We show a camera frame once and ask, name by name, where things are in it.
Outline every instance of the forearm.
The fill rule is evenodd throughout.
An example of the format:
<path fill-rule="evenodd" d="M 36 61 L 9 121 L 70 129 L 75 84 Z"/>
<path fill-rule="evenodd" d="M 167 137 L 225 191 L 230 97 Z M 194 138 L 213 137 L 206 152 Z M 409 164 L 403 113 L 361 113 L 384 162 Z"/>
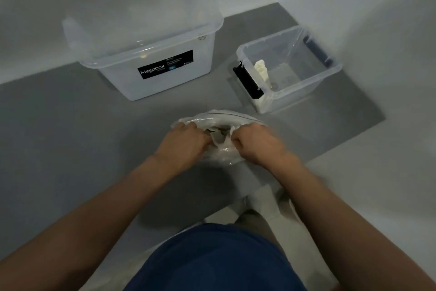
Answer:
<path fill-rule="evenodd" d="M 346 289 L 436 289 L 407 255 L 292 156 L 269 169 L 286 189 L 324 260 Z"/>
<path fill-rule="evenodd" d="M 0 289 L 77 290 L 144 204 L 172 177 L 171 168 L 153 157 L 147 159 L 122 182 L 79 206 L 2 261 Z"/>

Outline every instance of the person's left arm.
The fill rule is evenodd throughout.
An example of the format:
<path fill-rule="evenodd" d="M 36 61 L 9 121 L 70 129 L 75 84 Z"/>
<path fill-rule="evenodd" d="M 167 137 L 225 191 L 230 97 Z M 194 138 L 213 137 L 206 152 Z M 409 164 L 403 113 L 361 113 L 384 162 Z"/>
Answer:
<path fill-rule="evenodd" d="M 194 123 L 170 131 L 153 156 L 0 262 L 0 290 L 78 290 L 150 198 L 212 143 Z"/>

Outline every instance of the hand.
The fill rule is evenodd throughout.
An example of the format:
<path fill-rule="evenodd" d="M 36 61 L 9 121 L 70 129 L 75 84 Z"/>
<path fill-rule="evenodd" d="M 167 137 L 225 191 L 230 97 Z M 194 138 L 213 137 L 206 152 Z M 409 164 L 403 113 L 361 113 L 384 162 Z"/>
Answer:
<path fill-rule="evenodd" d="M 292 158 L 295 162 L 300 161 L 297 156 L 286 150 L 285 144 L 274 136 L 267 126 L 258 123 L 235 130 L 232 141 L 244 159 L 266 169 L 270 169 L 285 157 Z"/>
<path fill-rule="evenodd" d="M 193 122 L 180 122 L 162 140 L 154 157 L 179 174 L 188 170 L 201 158 L 212 138 Z"/>

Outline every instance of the pants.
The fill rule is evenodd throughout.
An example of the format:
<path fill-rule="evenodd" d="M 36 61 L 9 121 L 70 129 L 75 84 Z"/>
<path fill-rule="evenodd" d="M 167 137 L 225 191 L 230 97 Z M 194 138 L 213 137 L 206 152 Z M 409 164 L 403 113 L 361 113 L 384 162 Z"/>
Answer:
<path fill-rule="evenodd" d="M 273 231 L 271 230 L 270 225 L 258 212 L 254 210 L 246 211 L 236 220 L 234 225 L 238 228 L 245 229 L 262 236 L 276 245 L 280 251 L 285 253 Z"/>

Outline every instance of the plastic storage box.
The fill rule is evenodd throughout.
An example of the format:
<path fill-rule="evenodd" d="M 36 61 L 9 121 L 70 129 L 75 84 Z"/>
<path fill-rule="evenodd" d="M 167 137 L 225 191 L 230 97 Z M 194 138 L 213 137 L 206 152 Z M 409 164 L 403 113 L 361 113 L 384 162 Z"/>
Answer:
<path fill-rule="evenodd" d="M 243 44 L 236 54 L 241 65 L 234 68 L 235 74 L 260 114 L 299 101 L 342 69 L 301 26 Z M 269 84 L 254 68 L 261 59 Z"/>
<path fill-rule="evenodd" d="M 88 0 L 62 24 L 79 62 L 135 101 L 209 73 L 223 16 L 214 0 Z"/>

